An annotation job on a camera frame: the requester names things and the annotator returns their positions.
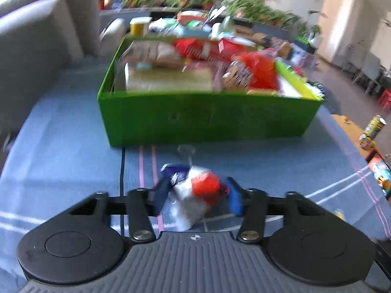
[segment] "wooden surface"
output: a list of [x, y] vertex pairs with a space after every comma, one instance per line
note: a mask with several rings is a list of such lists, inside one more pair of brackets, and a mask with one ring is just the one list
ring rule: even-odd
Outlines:
[[368, 156], [370, 150], [365, 151], [364, 149], [362, 149], [360, 147], [360, 145], [358, 143], [358, 138], [361, 136], [361, 134], [364, 133], [364, 130], [361, 129], [353, 121], [350, 121], [350, 123], [347, 124], [341, 115], [333, 114], [332, 116], [337, 121], [337, 123], [342, 128], [342, 130], [345, 131], [345, 133], [347, 134], [349, 139], [352, 141], [352, 143], [355, 145], [356, 149], [360, 152], [362, 157], [366, 158]]

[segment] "yellow can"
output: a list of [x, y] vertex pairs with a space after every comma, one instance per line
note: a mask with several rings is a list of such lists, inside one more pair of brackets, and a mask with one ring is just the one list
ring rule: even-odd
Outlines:
[[149, 23], [151, 22], [152, 17], [143, 16], [135, 17], [130, 21], [130, 34], [137, 36], [144, 36], [148, 34]]

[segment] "ribbed gray panel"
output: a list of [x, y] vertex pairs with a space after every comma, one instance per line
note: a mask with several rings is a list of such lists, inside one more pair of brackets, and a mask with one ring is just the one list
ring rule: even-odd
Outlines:
[[21, 293], [368, 293], [363, 282], [319, 288], [289, 278], [258, 246], [228, 232], [164, 232], [151, 244], [134, 246], [123, 263], [91, 283], [59, 287], [30, 281]]

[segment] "red package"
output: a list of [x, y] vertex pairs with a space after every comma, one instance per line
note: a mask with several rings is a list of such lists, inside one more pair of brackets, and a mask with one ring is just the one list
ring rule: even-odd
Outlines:
[[274, 60], [264, 56], [261, 52], [248, 52], [234, 56], [232, 61], [243, 63], [249, 70], [244, 77], [251, 77], [249, 87], [258, 89], [279, 90], [277, 72], [274, 69]]
[[222, 62], [227, 66], [231, 63], [232, 56], [246, 52], [246, 48], [243, 45], [227, 39], [222, 39], [219, 42], [200, 39], [178, 39], [173, 45], [183, 57], [208, 62]]

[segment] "metal screw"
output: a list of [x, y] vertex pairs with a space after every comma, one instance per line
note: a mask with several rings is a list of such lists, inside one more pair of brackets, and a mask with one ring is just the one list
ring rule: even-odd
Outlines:
[[153, 233], [148, 230], [138, 230], [133, 234], [133, 238], [138, 241], [147, 241], [150, 240], [153, 236]]
[[259, 238], [259, 233], [254, 230], [244, 231], [240, 234], [240, 237], [246, 241], [254, 241]]

